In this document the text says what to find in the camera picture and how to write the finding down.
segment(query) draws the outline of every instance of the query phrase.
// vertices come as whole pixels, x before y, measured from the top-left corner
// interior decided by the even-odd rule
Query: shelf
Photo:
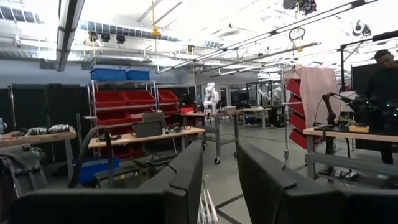
[[[136,109],[136,108],[150,108],[150,107],[154,107],[154,106],[155,106],[155,104],[132,105],[132,106],[114,106],[114,107],[96,108],[96,110],[97,111],[128,110],[128,109]]]

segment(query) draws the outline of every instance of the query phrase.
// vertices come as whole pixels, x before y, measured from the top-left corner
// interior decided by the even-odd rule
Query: ceiling
[[[85,0],[68,60],[96,63],[106,62],[107,58],[112,60],[120,58],[126,63],[140,62],[143,65],[159,66],[159,68],[173,66],[351,1],[316,0],[317,11],[304,16],[303,12],[284,9],[282,0]],[[0,6],[1,59],[9,57],[22,60],[40,58],[55,60],[58,1],[0,0]],[[261,60],[226,68],[249,68],[259,63],[276,65],[276,62],[298,58],[295,63],[338,70],[340,53],[332,50],[339,48],[341,44],[364,38],[352,34],[356,22],[360,20],[367,24],[372,34],[397,30],[398,24],[389,22],[397,6],[398,1],[395,0],[378,0],[303,26],[305,29],[303,39],[294,43],[288,34],[278,34],[257,41],[249,47],[203,60],[193,67],[217,67],[237,62],[238,59],[253,58],[258,54],[271,54],[272,56]],[[159,29],[162,40],[152,38],[153,24]],[[121,27],[121,32],[126,34],[126,41],[117,44],[113,34],[108,42],[101,41],[99,33],[105,32],[105,26],[110,29],[112,26],[117,29]],[[88,30],[96,31],[98,41],[90,41]],[[15,45],[16,35],[21,40],[20,47]],[[291,49],[294,45],[300,47],[311,43],[318,45],[305,48],[302,52],[289,51],[278,54],[280,51]],[[188,45],[195,46],[193,52],[187,51]],[[358,49],[356,45],[347,48],[345,57],[349,55],[350,57],[346,61],[346,68],[349,69],[351,64],[371,62],[369,59],[379,49],[391,49],[396,54],[397,46],[398,40],[391,40],[384,45],[364,44]]]

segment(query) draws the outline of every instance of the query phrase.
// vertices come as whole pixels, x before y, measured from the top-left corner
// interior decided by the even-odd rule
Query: ceiling light
[[[109,40],[111,40],[111,36],[109,34],[101,34],[102,42],[109,42]]]
[[[126,41],[126,38],[124,36],[121,36],[121,35],[116,36],[116,43],[124,44],[125,41]]]

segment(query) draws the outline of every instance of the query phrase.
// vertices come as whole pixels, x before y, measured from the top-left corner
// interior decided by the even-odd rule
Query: white robot
[[[205,107],[205,113],[216,113],[217,112],[217,103],[220,98],[218,96],[218,92],[214,89],[216,86],[215,83],[207,83],[207,87],[205,88],[205,100],[203,101],[203,106]]]

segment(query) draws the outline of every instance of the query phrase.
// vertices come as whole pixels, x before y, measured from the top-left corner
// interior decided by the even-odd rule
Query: pink cloth
[[[306,127],[312,127],[314,122],[325,124],[328,118],[328,110],[322,100],[322,95],[330,92],[338,93],[335,71],[329,68],[296,66],[296,74],[301,78],[300,94]],[[332,97],[330,104],[333,112],[338,116],[340,101]]]

